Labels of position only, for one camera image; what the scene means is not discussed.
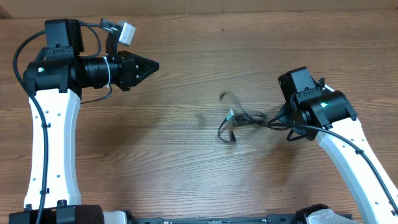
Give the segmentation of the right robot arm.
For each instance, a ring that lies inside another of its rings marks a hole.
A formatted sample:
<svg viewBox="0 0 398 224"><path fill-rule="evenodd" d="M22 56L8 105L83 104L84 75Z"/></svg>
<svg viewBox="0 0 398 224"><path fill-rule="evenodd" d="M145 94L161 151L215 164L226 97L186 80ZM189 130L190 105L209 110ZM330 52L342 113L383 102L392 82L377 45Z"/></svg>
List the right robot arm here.
<svg viewBox="0 0 398 224"><path fill-rule="evenodd" d="M346 95L315 81L307 67L278 78L285 98L273 126L316 141L340 172L365 223L397 223L397 187L371 149Z"/></svg>

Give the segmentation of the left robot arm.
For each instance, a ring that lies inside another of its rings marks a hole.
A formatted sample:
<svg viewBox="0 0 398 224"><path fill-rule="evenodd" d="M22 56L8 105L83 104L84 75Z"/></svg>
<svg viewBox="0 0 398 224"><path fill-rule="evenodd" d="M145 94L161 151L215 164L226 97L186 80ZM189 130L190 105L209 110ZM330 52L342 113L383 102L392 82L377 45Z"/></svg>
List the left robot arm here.
<svg viewBox="0 0 398 224"><path fill-rule="evenodd" d="M84 205L76 177L76 122L84 88L118 87L128 91L159 64L128 51L134 26L102 20L88 24L108 37L97 53L84 55L81 28L76 19L45 22L47 44L24 73L16 78L29 96L32 112L32 166L22 212L9 215L10 223L134 223L127 210L106 212L99 205Z"/></svg>

